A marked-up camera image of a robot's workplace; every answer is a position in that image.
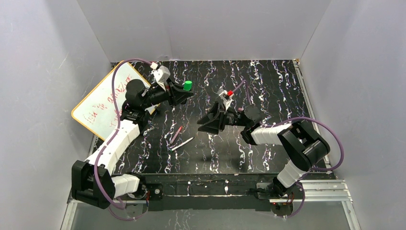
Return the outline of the pink pen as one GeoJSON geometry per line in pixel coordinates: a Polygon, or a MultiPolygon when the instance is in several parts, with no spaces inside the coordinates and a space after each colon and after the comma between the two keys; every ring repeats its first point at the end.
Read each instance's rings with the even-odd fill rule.
{"type": "Polygon", "coordinates": [[[176,138],[177,138],[177,136],[179,135],[179,133],[181,132],[181,130],[182,130],[182,126],[180,126],[178,129],[177,129],[177,131],[175,132],[175,134],[173,135],[173,137],[172,137],[172,139],[170,140],[170,144],[172,144],[172,143],[174,143],[174,141],[176,140],[176,138]]]}

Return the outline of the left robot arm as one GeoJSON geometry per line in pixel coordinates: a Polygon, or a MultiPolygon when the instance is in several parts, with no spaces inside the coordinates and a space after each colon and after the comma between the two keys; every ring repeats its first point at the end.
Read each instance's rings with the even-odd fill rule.
{"type": "Polygon", "coordinates": [[[146,87],[139,79],[129,81],[125,101],[119,113],[119,124],[103,144],[86,160],[77,160],[71,170],[72,198],[101,209],[123,205],[114,199],[137,193],[145,178],[137,173],[127,172],[113,176],[114,168],[129,145],[143,132],[150,119],[148,108],[167,101],[175,107],[185,104],[192,97],[191,90],[168,79],[164,86],[157,83],[146,87]]]}

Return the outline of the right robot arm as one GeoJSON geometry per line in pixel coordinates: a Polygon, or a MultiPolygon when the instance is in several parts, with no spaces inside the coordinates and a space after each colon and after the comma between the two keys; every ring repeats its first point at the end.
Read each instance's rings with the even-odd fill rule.
{"type": "Polygon", "coordinates": [[[261,110],[254,105],[236,111],[233,108],[226,109],[216,102],[197,124],[198,131],[214,135],[219,134],[226,126],[241,126],[244,129],[240,134],[247,144],[281,145],[289,157],[288,163],[267,188],[257,189],[257,192],[283,196],[330,152],[330,146],[312,124],[303,118],[278,126],[262,126],[261,122],[261,110]]]}

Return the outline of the silver pen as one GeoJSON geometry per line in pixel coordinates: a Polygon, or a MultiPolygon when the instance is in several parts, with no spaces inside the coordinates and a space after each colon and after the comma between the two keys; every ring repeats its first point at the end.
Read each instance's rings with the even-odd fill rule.
{"type": "Polygon", "coordinates": [[[194,139],[194,137],[185,140],[185,141],[182,142],[181,144],[179,144],[179,145],[177,145],[177,146],[171,148],[170,151],[171,151],[171,152],[176,151],[177,149],[179,149],[180,147],[186,145],[187,143],[189,143],[189,142],[192,141],[193,139],[194,139]]]}

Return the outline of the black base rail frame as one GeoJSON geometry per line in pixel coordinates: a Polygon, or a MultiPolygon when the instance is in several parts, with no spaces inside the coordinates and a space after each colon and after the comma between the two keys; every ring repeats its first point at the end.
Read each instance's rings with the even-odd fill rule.
{"type": "Polygon", "coordinates": [[[313,172],[286,195],[271,192],[274,173],[144,174],[150,191],[149,211],[253,209],[292,212],[302,201],[346,202],[352,197],[344,180],[313,172]]]}

